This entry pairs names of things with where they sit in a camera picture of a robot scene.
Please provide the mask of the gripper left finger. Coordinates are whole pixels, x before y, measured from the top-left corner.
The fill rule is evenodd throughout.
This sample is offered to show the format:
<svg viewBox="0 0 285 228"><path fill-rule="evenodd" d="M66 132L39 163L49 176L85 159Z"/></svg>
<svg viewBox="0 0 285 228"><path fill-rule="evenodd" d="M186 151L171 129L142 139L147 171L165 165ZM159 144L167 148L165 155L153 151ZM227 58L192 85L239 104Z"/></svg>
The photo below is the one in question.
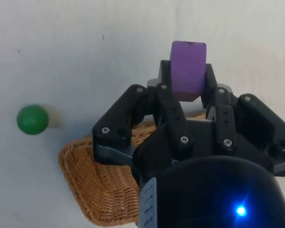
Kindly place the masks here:
<svg viewBox="0 0 285 228"><path fill-rule="evenodd" d="M159 82L154 86L131 85L93 127L94 147L125 149L132 127L146 115L167 126L166 135L174 155L191 154L194 141L182 107L171 89L171 63L160 62Z"/></svg>

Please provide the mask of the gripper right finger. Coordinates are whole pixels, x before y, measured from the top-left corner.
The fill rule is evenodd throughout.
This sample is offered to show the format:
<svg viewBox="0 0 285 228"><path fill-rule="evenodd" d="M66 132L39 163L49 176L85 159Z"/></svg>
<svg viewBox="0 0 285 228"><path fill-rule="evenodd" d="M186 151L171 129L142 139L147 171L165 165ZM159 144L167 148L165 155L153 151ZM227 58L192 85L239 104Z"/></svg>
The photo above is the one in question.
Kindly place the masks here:
<svg viewBox="0 0 285 228"><path fill-rule="evenodd" d="M213 120L218 153L254 162L285 176L285 121L253 94L233 95L206 65L201 96L206 118Z"/></svg>

